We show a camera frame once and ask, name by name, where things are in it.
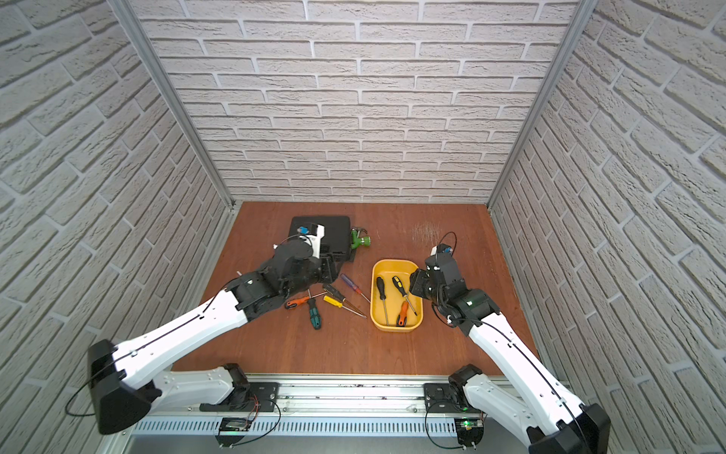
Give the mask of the black screwdriver yellow cap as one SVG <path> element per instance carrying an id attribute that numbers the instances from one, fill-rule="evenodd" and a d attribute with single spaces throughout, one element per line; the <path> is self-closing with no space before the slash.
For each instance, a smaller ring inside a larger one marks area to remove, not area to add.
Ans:
<path id="1" fill-rule="evenodd" d="M 386 306 L 387 296 L 386 296 L 386 293 L 385 293 L 385 281 L 384 281 L 384 279 L 383 279 L 383 277 L 381 275 L 378 275 L 376 277 L 375 283 L 376 283 L 376 287 L 377 287 L 377 290 L 378 290 L 379 299 L 381 301 L 381 305 L 382 305 L 382 308 L 383 308 L 383 311 L 384 311 L 385 324 L 388 327 L 389 326 L 389 314 L 388 314 L 388 309 L 387 309 L 387 306 Z"/>

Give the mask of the green black screwdriver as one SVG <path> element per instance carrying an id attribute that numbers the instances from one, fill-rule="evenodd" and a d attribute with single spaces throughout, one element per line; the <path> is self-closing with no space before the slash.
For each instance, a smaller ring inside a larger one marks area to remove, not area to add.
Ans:
<path id="1" fill-rule="evenodd" d="M 316 297 L 313 296 L 311 292 L 308 293 L 306 304 L 308 305 L 309 318 L 312 327 L 315 330 L 320 330 L 323 325 L 323 319 L 321 319 L 321 314 L 317 307 Z"/>

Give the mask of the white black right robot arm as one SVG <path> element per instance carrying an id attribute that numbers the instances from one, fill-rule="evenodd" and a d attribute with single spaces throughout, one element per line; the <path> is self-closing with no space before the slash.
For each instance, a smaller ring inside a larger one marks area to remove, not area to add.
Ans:
<path id="1" fill-rule="evenodd" d="M 451 247 L 433 249 L 410 278 L 411 292 L 432 303 L 448 327 L 484 351 L 514 387 L 502 390 L 473 365 L 451 375 L 460 408 L 480 410 L 514 435 L 530 453 L 605 453 L 611 419 L 563 386 L 516 335 L 493 299 L 470 289 Z"/>

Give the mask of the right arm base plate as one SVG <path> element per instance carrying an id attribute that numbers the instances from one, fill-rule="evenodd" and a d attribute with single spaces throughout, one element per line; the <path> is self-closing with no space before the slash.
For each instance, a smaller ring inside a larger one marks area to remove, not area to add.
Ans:
<path id="1" fill-rule="evenodd" d="M 479 414 L 479 410 L 468 403 L 463 390 L 451 383 L 425 383 L 423 396 L 430 414 Z"/>

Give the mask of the orange black long screwdriver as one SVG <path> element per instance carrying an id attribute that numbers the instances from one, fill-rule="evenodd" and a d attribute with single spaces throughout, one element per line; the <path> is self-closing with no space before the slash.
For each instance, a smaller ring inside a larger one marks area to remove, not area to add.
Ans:
<path id="1" fill-rule="evenodd" d="M 399 315 L 397 317 L 396 325 L 398 327 L 405 327 L 406 321 L 408 321 L 408 310 L 410 309 L 410 304 L 408 304 L 408 301 L 402 302 Z"/>

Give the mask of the black yellow stubby screwdriver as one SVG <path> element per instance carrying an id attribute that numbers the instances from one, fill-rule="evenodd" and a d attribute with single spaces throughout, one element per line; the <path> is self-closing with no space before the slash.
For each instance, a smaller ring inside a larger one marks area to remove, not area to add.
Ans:
<path id="1" fill-rule="evenodd" d="M 408 307 L 413 311 L 413 313 L 415 315 L 417 315 L 417 312 L 416 312 L 412 302 L 410 302 L 410 299 L 408 299 L 408 293 L 405 290 L 403 281 L 397 275 L 393 276 L 392 281 L 393 281 L 393 284 L 396 287 L 397 291 L 399 291 L 401 293 L 401 295 L 404 297 L 405 301 L 408 303 Z"/>

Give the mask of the blue transparent red screwdriver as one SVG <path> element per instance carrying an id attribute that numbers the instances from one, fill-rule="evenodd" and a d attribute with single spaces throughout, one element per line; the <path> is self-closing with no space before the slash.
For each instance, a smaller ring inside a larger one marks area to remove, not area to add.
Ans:
<path id="1" fill-rule="evenodd" d="M 340 275 L 340 278 L 356 294 L 358 294 L 359 296 L 363 297 L 368 303 L 371 302 L 371 300 L 363 293 L 362 289 L 348 275 L 341 274 Z"/>

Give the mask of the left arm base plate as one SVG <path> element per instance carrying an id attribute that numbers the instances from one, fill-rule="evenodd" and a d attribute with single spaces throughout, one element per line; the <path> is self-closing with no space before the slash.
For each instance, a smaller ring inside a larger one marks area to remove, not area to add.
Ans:
<path id="1" fill-rule="evenodd" d="M 234 388 L 219 404 L 200 404 L 201 412 L 275 412 L 279 382 L 252 382 Z"/>

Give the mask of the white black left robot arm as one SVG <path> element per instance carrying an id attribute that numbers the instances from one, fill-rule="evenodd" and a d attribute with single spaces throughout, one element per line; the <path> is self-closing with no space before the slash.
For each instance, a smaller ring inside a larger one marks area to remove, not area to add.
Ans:
<path id="1" fill-rule="evenodd" d="M 220 335 L 281 308 L 286 300 L 319 283 L 333 283 L 349 259 L 348 243 L 333 245 L 295 236 L 272 258 L 242 274 L 202 305 L 137 338 L 114 344 L 100 340 L 87 351 L 85 383 L 102 435 L 128 429 L 171 395 L 161 374 L 178 359 Z"/>

